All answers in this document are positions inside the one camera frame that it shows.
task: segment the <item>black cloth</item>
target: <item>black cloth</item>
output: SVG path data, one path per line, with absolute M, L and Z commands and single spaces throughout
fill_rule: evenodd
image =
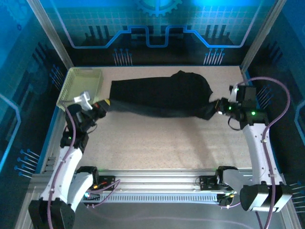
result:
M 109 111 L 209 120 L 217 103 L 209 102 L 212 93 L 205 78 L 183 71 L 171 77 L 112 81 Z

